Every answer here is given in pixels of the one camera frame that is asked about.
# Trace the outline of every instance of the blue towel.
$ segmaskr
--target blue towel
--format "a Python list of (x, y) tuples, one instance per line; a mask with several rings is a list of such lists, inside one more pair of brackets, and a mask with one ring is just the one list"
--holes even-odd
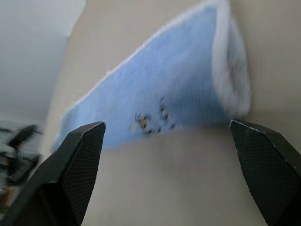
[(103, 148), (247, 114), (245, 47), (226, 0), (208, 0), (161, 28), (63, 117), (52, 151), (104, 121)]

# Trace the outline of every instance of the textured black plastic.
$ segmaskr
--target textured black plastic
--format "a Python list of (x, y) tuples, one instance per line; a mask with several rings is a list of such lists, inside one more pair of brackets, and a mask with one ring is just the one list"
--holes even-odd
[(105, 124), (96, 122), (69, 133), (38, 167), (0, 225), (81, 225), (94, 188), (104, 132)]
[(68, 197), (78, 225), (84, 219), (96, 180), (99, 155), (102, 148), (98, 127), (86, 134), (62, 177), (62, 187)]
[(284, 137), (270, 129), (259, 130), (254, 124), (233, 121), (231, 130), (246, 183), (267, 224), (299, 225), (301, 181), (294, 168), (301, 162), (291, 165), (285, 158), (292, 147), (287, 145), (284, 152), (279, 151), (273, 140), (279, 142)]

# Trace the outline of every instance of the folded cloth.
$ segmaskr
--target folded cloth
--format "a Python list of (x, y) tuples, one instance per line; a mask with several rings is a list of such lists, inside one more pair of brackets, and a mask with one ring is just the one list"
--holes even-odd
[(203, 1), (146, 41), (63, 117), (53, 151), (79, 126), (103, 121), (103, 148), (247, 114), (243, 40), (226, 0)]

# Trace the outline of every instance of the white wall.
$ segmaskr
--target white wall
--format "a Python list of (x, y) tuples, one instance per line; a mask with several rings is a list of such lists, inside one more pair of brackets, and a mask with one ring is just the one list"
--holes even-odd
[(68, 36), (85, 4), (0, 1), (0, 119), (46, 118)]

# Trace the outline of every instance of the beige surface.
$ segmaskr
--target beige surface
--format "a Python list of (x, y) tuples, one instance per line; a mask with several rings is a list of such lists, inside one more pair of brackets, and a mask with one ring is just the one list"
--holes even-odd
[[(197, 0), (88, 0), (70, 39), (48, 116), (61, 114), (157, 28)], [(253, 87), (250, 121), (301, 150), (301, 1), (233, 0)], [(266, 225), (227, 129), (195, 129), (103, 150), (83, 225)]]

